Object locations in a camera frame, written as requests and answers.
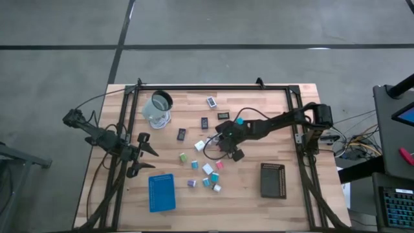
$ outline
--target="red object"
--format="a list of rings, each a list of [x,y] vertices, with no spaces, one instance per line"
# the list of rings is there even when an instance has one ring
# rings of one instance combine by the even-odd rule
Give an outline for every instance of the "red object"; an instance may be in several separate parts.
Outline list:
[[[400,152],[400,155],[402,156],[402,158],[409,164],[409,165],[414,165],[414,159],[411,156],[411,154],[404,148],[400,148],[398,149],[398,152]]]

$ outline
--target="keyboard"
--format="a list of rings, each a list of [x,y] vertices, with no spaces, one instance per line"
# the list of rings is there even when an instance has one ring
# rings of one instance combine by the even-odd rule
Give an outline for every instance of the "keyboard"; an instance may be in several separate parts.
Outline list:
[[[387,225],[414,229],[414,191],[380,187],[380,192]]]

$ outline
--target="metal bracket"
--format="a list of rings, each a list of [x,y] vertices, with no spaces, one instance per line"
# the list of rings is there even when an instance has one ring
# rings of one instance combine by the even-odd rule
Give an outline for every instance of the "metal bracket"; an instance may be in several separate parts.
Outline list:
[[[266,89],[266,86],[265,86],[265,84],[263,83],[263,80],[262,80],[261,78],[257,78],[257,80],[256,80],[256,84],[259,84],[259,85],[260,85],[260,88],[261,88],[262,90]]]

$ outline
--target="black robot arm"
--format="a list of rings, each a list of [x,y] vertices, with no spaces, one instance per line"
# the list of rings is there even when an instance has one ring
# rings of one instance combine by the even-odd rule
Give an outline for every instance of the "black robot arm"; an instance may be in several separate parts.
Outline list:
[[[313,112],[314,122],[307,120],[305,112]],[[302,150],[305,153],[318,153],[318,140],[325,129],[332,127],[331,107],[325,104],[311,102],[300,109],[293,109],[274,118],[267,120],[245,120],[242,124],[228,120],[216,126],[220,133],[218,146],[221,151],[235,154],[233,159],[238,161],[243,158],[243,152],[237,149],[237,145],[245,140],[259,140],[267,136],[271,131],[281,129],[294,124],[305,126],[309,131],[302,136]]]

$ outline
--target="wooden tabletop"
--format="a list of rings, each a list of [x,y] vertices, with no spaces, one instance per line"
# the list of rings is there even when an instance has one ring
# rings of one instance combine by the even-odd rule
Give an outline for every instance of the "wooden tabletop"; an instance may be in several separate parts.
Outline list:
[[[298,85],[301,89],[303,105],[308,102],[320,102],[315,84]],[[123,88],[124,85],[109,85],[107,91]],[[136,140],[140,132],[150,133],[149,142],[160,157],[144,153],[140,161],[150,163],[157,168],[142,169],[138,177],[125,180],[119,230],[309,229],[291,127],[273,131],[260,140],[248,140],[241,143],[240,148],[245,153],[245,158],[239,162],[222,159],[224,169],[218,171],[219,185],[222,186],[219,193],[211,188],[203,187],[201,181],[206,177],[201,166],[209,163],[215,168],[214,161],[207,159],[202,152],[194,150],[196,142],[215,134],[214,127],[222,122],[217,119],[217,113],[230,112],[230,118],[233,118],[241,108],[253,107],[267,116],[274,117],[288,111],[284,91],[168,91],[168,93],[173,98],[171,122],[164,129],[152,129],[141,114],[142,107],[151,97],[152,91],[139,92],[132,142],[137,144]],[[206,99],[209,96],[215,98],[216,109],[210,109],[208,106]],[[118,122],[122,97],[123,92],[106,96],[99,122],[100,127]],[[129,120],[129,108],[125,125]],[[208,117],[209,129],[201,129],[201,117]],[[263,118],[249,110],[243,111],[241,117],[243,119]],[[177,141],[179,128],[187,129],[184,142]],[[179,160],[181,153],[188,156],[187,163],[183,164]],[[210,148],[208,154],[211,157],[221,155],[214,148]],[[103,150],[93,149],[76,214],[75,227],[86,221],[86,197],[94,172],[103,156]],[[323,198],[346,225],[351,225],[332,153],[321,151],[317,158],[316,167]],[[105,161],[106,166],[110,164],[110,159],[108,156]],[[194,160],[199,162],[198,170],[191,168],[191,161]],[[285,165],[286,199],[269,199],[260,196],[259,174],[262,162]],[[101,168],[96,178],[91,195],[90,214],[104,197],[107,173],[107,170]],[[165,173],[174,175],[177,208],[167,212],[150,213],[148,177]],[[189,179],[197,180],[195,188],[187,186]],[[312,205],[316,222],[319,223],[314,199]]]

